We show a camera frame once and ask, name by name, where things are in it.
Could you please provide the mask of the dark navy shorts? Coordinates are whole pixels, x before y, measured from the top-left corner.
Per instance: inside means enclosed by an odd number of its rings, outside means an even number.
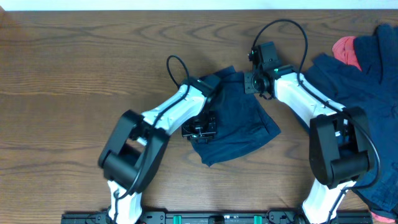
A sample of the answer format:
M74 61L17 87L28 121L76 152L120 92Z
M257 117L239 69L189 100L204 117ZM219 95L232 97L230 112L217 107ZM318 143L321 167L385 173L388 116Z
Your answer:
M233 66L214 73L221 78L221 100L215 114L217 131L208 141L193 141L194 150L207 166L249 154L281 133L254 95L244 92L244 74Z

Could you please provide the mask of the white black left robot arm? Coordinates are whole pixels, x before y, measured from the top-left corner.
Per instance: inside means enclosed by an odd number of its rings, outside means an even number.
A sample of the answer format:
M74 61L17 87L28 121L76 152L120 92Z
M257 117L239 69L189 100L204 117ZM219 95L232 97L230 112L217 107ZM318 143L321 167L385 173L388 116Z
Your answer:
M114 127L98 159L111 192L108 223L136 223L142 215L143 191L159 169L171 135L192 118L206 113L221 79L189 77L176 94L152 110L127 110Z

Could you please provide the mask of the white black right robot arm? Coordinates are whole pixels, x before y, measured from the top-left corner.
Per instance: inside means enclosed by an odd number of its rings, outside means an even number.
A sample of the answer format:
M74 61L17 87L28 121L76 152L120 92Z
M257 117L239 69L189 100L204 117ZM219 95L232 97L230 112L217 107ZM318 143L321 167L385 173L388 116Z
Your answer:
M350 190L368 189L377 178L357 185L381 162L371 139L368 117L359 107L347 108L317 90L291 65L257 67L243 78L246 94L269 94L286 104L309 128L309 163L315 177L293 223L364 223L370 215L341 218L337 208Z

